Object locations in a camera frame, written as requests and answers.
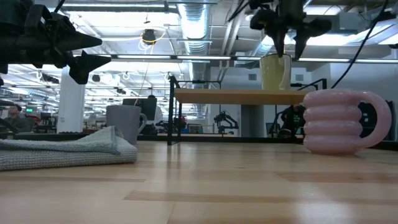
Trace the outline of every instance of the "cup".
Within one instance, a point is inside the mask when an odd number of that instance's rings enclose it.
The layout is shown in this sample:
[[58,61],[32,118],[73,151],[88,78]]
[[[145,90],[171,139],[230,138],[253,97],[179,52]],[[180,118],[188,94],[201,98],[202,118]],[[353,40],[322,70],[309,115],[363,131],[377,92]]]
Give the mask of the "cup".
[[111,105],[106,107],[106,125],[115,126],[122,132],[124,139],[135,146],[138,134],[147,124],[147,117],[138,106]]
[[263,90],[290,90],[292,57],[283,54],[269,54],[260,59]]
[[[372,104],[377,113],[373,132],[361,138],[360,101]],[[315,154],[352,155],[381,142],[391,128],[391,110],[385,100],[368,91],[319,90],[304,98],[304,146]]]

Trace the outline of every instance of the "mug handle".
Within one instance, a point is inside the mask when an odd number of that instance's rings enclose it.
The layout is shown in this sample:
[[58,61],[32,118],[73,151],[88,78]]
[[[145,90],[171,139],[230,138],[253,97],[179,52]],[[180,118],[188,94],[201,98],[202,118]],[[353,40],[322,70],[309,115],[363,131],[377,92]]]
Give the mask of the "mug handle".
[[291,68],[292,68],[292,60],[290,59],[290,56],[284,55],[283,58],[278,58],[279,63],[283,62],[284,66],[284,74],[282,76],[282,81],[279,84],[279,89],[280,90],[288,90],[290,89],[290,79],[291,79]]
[[142,121],[142,125],[141,127],[139,127],[138,129],[138,134],[144,129],[145,125],[147,125],[147,116],[145,114],[139,114],[140,117],[142,117],[143,121]]
[[391,110],[386,101],[374,93],[364,91],[358,94],[358,98],[372,104],[377,113],[377,123],[373,132],[358,142],[358,147],[371,147],[381,142],[390,131]]

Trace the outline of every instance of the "gray mug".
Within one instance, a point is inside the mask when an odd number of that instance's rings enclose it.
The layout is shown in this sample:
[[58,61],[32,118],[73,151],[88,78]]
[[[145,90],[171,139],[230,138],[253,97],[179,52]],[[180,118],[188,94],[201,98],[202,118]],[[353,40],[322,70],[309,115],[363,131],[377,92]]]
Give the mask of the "gray mug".
[[[139,118],[144,121],[139,126]],[[124,136],[124,139],[135,146],[137,144],[138,134],[147,124],[147,117],[141,113],[138,106],[111,105],[106,107],[106,125],[115,126]]]

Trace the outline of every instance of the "yellow cup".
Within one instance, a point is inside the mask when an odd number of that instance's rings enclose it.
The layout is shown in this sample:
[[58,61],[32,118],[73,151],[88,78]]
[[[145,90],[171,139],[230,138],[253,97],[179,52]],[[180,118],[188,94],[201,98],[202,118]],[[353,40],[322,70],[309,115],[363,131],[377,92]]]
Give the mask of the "yellow cup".
[[260,70],[263,90],[290,90],[292,58],[283,54],[266,55],[260,59]]

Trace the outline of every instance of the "pink ribbed mug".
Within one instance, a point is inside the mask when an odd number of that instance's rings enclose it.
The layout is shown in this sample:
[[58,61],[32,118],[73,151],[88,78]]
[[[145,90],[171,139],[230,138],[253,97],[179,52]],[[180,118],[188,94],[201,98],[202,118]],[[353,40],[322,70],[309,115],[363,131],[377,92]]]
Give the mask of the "pink ribbed mug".
[[[360,138],[360,101],[372,104],[377,113],[374,131]],[[315,154],[352,155],[381,142],[391,128],[391,111],[380,96],[367,91],[319,90],[304,98],[304,146]]]

